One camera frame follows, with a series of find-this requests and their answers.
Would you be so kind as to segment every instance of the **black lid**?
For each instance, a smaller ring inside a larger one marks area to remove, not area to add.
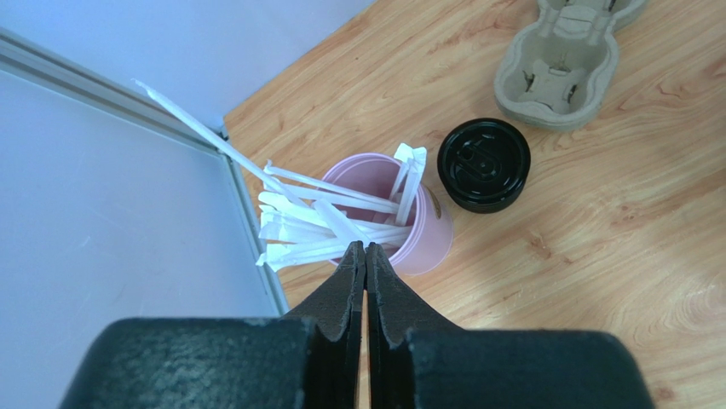
[[[439,177],[453,201],[476,213],[511,205],[524,188],[530,156],[521,132],[505,121],[474,119],[441,144]]]

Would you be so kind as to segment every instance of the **pink cup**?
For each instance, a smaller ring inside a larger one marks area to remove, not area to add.
[[[400,162],[381,153],[359,153],[333,166],[323,181],[387,199],[398,174]],[[348,212],[351,219],[381,222],[375,211],[338,206]],[[389,260],[398,274],[428,273],[441,264],[451,250],[453,223],[447,209],[423,184],[413,200],[412,215],[407,226],[413,225],[403,246],[389,254]]]

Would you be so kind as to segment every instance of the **white straw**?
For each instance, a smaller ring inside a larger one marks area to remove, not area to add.
[[[367,234],[361,232],[350,219],[327,200],[316,200],[313,202],[313,209],[318,212],[328,227],[345,245],[349,245],[354,241],[362,241],[363,245],[366,246],[371,243],[371,238]]]
[[[335,239],[335,234],[312,233],[305,228],[288,226],[284,223],[267,223],[260,228],[260,239],[286,241],[289,243],[319,243],[323,240]]]
[[[270,223],[276,223],[289,228],[304,229],[310,233],[330,235],[331,237],[335,236],[332,230],[327,227],[318,226],[317,224],[308,223],[295,217],[283,215],[277,210],[275,210],[274,212],[264,211],[260,215],[261,227],[264,228]]]
[[[396,243],[403,244],[404,241],[411,234],[410,228],[402,228],[403,230],[389,233],[389,232],[376,232],[371,234],[371,240],[383,244],[383,243]],[[325,239],[314,243],[300,243],[294,245],[284,244],[271,244],[268,245],[267,253],[268,259],[273,257],[287,257],[289,254],[299,254],[306,256],[309,253],[329,253],[332,251],[343,251],[348,248],[350,243],[341,243],[340,239]]]
[[[388,202],[387,205],[382,203],[373,203],[367,200],[361,200],[350,196],[344,196],[342,194],[326,192],[324,190],[315,190],[307,187],[299,187],[293,185],[283,184],[286,189],[292,192],[300,199],[318,200],[325,199],[334,205],[341,205],[346,207],[354,207],[356,209],[373,210],[381,213],[394,214],[398,211],[399,205],[397,203]]]
[[[395,244],[383,244],[381,245],[385,250],[393,250],[399,248],[401,245]],[[324,262],[326,260],[334,260],[345,255],[345,251],[348,249],[347,246],[337,247],[334,251],[328,252],[308,252],[301,254],[290,254],[283,258],[272,258],[268,257],[267,253],[262,253],[260,258],[257,259],[256,265],[262,266],[267,263],[273,271],[277,272],[281,268],[290,266],[299,266],[301,264],[310,264],[311,262]]]
[[[400,168],[398,169],[398,175],[395,176],[394,186],[391,188],[391,194],[389,195],[389,200],[393,201],[395,198],[395,195],[400,190],[400,185],[403,182],[404,176],[406,176],[406,173],[408,173],[408,168],[411,166],[411,160],[404,160],[400,164]]]
[[[426,167],[426,148],[417,147],[412,150],[411,166],[406,175],[406,184],[403,186],[403,196],[400,198],[400,207],[395,215],[395,224],[403,226],[411,214],[411,206],[416,198],[418,185],[424,177],[424,168]]]
[[[296,206],[296,205],[290,203],[290,200],[287,200],[285,198],[285,196],[283,196],[279,193],[260,192],[260,194],[257,195],[257,198],[264,204],[273,206],[275,209],[277,209],[279,211],[279,213],[285,214],[285,216],[293,217],[293,218],[299,219],[299,220],[307,222],[307,223],[312,223],[315,226],[328,228],[328,225],[320,217],[320,215],[318,214],[317,211],[310,209],[308,207]],[[386,224],[365,222],[362,220],[355,220],[355,219],[348,219],[348,220],[350,220],[355,226],[357,226],[360,230],[363,230],[364,232],[371,231],[371,230],[375,231],[375,230],[387,230],[387,229],[395,228],[395,226],[389,226]]]
[[[306,185],[317,187],[318,189],[325,189],[331,192],[344,194],[346,196],[350,196],[351,198],[357,198],[371,203],[378,203],[384,206],[390,204],[390,200],[387,199],[379,198],[377,196],[373,196],[367,193],[358,192],[353,189],[348,189],[346,187],[333,185],[332,183],[329,183],[327,181],[321,181],[310,176],[300,175],[290,170],[276,168],[272,166],[271,161],[268,161],[268,164],[267,166],[265,166],[264,171],[269,175],[284,177],[285,179],[290,179],[291,181],[299,181],[301,183],[305,183]]]
[[[292,194],[290,191],[286,190],[285,187],[282,186],[282,183],[279,181],[276,181],[273,177],[270,177],[268,174],[266,174],[262,169],[260,169],[256,164],[254,164],[251,160],[249,160],[245,155],[237,151],[237,149],[234,149],[232,145],[226,143],[222,139],[219,138],[219,136],[215,135],[214,132],[209,130],[206,126],[204,126],[202,123],[200,123],[197,119],[189,115],[186,111],[181,109],[177,104],[169,100],[167,97],[161,95],[157,90],[149,87],[148,85],[144,84],[143,82],[134,79],[134,82],[136,82],[136,85],[142,87],[146,90],[147,94],[151,99],[156,101],[159,105],[164,107],[169,113],[174,115],[177,119],[182,121],[184,124],[186,124],[189,128],[193,129],[197,134],[205,138],[210,144],[214,145],[217,149],[220,151],[226,153],[232,160],[237,162],[238,164],[242,165],[245,169],[247,169],[252,175],[257,176],[260,180],[267,183],[269,186],[271,186],[274,190],[276,190],[279,193],[282,193],[285,195],[286,198],[288,198],[292,203],[299,205],[299,206],[307,206],[305,202],[297,198],[294,194]]]

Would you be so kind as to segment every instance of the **white panel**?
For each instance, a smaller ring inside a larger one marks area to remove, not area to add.
[[[0,26],[210,127],[372,0],[0,0]]]
[[[0,72],[0,407],[125,317],[277,314],[225,162]]]

